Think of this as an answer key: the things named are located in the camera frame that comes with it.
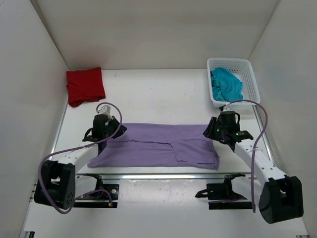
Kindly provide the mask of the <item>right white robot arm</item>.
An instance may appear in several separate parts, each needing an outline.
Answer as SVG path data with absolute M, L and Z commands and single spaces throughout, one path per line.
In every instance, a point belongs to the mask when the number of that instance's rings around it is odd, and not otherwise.
M 223 183 L 208 185 L 198 191 L 196 198 L 207 197 L 220 204 L 245 198 L 258 208 L 263 219 L 274 224 L 300 218 L 304 214 L 302 183 L 288 176 L 270 161 L 253 143 L 254 138 L 240 129 L 240 115 L 234 111 L 212 117 L 203 135 L 228 145 L 251 169 L 251 177 L 243 173 L 229 174 Z

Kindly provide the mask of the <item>lilac t shirt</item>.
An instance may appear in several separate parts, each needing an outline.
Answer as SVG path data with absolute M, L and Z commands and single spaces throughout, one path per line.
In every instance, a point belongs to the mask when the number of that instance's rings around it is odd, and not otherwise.
M 127 123 L 127 131 L 110 139 L 89 163 L 105 167 L 195 167 L 217 170 L 219 155 L 203 136 L 204 124 Z

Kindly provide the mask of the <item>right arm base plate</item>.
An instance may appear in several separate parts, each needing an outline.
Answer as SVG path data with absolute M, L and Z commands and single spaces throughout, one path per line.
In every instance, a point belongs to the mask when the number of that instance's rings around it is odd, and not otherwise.
M 209 210 L 248 210 L 252 203 L 244 196 L 227 191 L 223 183 L 208 183 L 207 188 L 196 193 L 195 198 L 207 198 Z

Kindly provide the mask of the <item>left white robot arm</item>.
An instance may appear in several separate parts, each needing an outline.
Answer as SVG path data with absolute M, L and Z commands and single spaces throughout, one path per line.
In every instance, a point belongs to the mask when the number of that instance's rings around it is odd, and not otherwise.
M 122 119 L 108 113 L 96 115 L 80 146 L 63 150 L 66 154 L 63 159 L 50 160 L 45 157 L 40 162 L 34 201 L 67 214 L 75 201 L 83 196 L 110 196 L 104 189 L 100 175 L 77 173 L 106 148 L 108 140 L 122 136 L 126 130 Z

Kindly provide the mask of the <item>red t shirt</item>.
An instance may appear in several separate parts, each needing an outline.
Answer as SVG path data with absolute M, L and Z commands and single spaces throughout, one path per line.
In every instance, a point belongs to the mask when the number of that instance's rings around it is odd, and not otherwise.
M 98 102 L 106 98 L 100 67 L 67 71 L 68 103 L 76 108 L 85 102 Z

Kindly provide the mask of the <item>teal cloth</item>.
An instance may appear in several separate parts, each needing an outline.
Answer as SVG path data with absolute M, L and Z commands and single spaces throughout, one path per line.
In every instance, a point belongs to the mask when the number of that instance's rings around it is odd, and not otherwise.
M 229 70 L 218 67 L 210 71 L 212 96 L 216 101 L 242 100 L 243 83 Z

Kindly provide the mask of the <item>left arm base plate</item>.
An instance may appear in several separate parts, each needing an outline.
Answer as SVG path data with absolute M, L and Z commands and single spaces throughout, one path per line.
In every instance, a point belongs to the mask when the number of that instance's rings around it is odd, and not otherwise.
M 107 191 L 85 195 L 74 203 L 74 208 L 108 208 L 115 209 L 118 206 L 119 181 L 104 180 L 103 189 Z

